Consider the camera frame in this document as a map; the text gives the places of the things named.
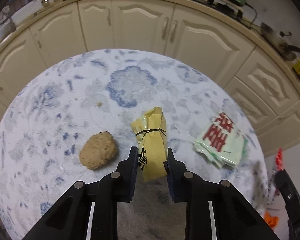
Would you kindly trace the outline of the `red white green wrapper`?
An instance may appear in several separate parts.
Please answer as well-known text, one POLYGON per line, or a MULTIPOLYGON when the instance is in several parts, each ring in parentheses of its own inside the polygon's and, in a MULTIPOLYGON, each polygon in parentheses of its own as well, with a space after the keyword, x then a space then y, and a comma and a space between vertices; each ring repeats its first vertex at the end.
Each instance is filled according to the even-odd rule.
POLYGON ((248 140, 224 112, 218 113, 194 141, 194 150, 218 168, 236 167, 247 156, 248 140))

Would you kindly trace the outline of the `yellow snack wrapper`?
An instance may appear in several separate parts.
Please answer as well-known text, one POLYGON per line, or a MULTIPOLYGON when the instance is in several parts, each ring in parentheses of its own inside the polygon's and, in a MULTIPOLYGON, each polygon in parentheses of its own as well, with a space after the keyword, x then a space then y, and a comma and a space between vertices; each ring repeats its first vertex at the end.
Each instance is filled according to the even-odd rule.
POLYGON ((131 123, 138 142, 138 166, 145 182, 167 175, 167 128, 161 107, 146 111, 131 123))

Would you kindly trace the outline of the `red sauce sachet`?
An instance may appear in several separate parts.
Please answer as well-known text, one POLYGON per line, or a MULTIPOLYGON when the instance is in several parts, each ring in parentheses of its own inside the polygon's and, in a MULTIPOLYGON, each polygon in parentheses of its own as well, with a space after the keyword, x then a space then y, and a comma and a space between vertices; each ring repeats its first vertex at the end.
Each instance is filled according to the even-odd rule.
POLYGON ((282 148, 277 149, 277 154, 275 156, 275 167, 277 171, 282 171, 283 168, 283 150, 282 148))

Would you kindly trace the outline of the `round table floral cloth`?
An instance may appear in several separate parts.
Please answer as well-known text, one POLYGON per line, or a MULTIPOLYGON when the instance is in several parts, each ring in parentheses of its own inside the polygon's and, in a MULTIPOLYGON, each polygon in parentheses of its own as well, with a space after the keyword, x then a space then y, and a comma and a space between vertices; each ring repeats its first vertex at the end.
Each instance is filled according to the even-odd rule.
POLYGON ((92 183, 115 170, 137 144, 130 124, 161 107, 167 142, 177 160, 203 179, 231 181, 259 214, 267 202, 261 146, 239 106, 207 76, 155 53, 106 49, 68 58, 35 77, 0 122, 0 218, 11 239, 22 239, 76 181, 92 183), (248 140, 236 168, 217 168, 193 142, 218 113, 227 114, 248 140), (108 131, 117 154, 90 170, 80 150, 108 131))

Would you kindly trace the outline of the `cream lower cabinets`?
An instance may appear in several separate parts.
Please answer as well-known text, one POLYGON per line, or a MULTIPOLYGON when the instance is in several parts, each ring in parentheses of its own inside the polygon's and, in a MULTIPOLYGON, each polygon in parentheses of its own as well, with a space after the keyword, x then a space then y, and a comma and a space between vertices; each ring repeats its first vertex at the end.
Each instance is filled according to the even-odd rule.
POLYGON ((187 0, 67 1, 31 16, 0 46, 0 120, 46 68, 98 49, 137 49, 207 75, 242 107, 265 156, 300 143, 300 82, 257 32, 187 0))

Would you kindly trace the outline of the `steel wok with lid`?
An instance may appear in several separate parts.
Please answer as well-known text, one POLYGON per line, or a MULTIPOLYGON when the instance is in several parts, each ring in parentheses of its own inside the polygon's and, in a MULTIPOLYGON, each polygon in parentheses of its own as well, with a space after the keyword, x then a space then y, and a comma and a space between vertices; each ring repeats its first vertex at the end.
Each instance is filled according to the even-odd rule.
POLYGON ((275 32, 269 25, 262 22, 260 29, 261 35, 286 61, 294 61, 297 58, 296 53, 300 54, 299 47, 289 45, 283 36, 275 32))

